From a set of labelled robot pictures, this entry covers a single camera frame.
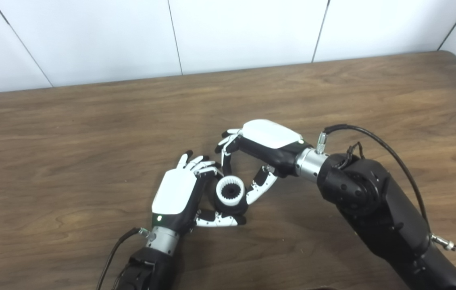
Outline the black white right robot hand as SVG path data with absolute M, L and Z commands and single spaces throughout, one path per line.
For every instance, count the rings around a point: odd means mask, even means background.
M 246 191 L 248 205 L 267 192 L 278 178 L 298 177 L 298 158 L 312 148 L 301 134 L 265 119 L 248 121 L 241 128 L 224 131 L 221 136 L 222 140 L 214 152 L 221 154 L 224 174 L 233 172 L 230 160 L 236 151 L 242 151 L 264 163 Z

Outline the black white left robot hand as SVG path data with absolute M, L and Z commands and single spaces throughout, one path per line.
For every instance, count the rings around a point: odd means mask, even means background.
M 225 175 L 221 165 L 207 155 L 193 157 L 187 150 L 176 167 L 165 172 L 152 202 L 152 228 L 162 227 L 184 236 L 195 228 L 246 225 L 246 217 L 220 210 L 204 211 L 200 201 L 204 189 L 213 180 Z

